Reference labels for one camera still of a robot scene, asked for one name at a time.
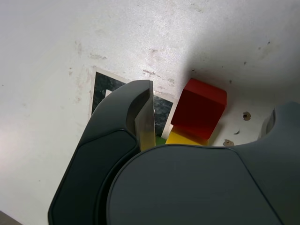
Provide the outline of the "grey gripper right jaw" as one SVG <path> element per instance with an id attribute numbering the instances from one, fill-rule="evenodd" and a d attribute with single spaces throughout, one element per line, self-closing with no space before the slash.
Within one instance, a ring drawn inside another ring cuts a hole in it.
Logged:
<path id="1" fill-rule="evenodd" d="M 300 105 L 277 106 L 267 134 L 233 147 L 164 145 L 129 160 L 107 199 L 110 225 L 297 225 Z"/>

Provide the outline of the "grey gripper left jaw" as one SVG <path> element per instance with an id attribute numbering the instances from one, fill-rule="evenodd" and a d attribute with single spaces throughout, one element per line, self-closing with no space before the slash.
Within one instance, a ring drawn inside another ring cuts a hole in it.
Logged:
<path id="1" fill-rule="evenodd" d="M 156 144 L 153 83 L 129 82 L 94 110 L 48 211 L 51 225 L 104 225 L 110 186 L 121 167 Z"/>

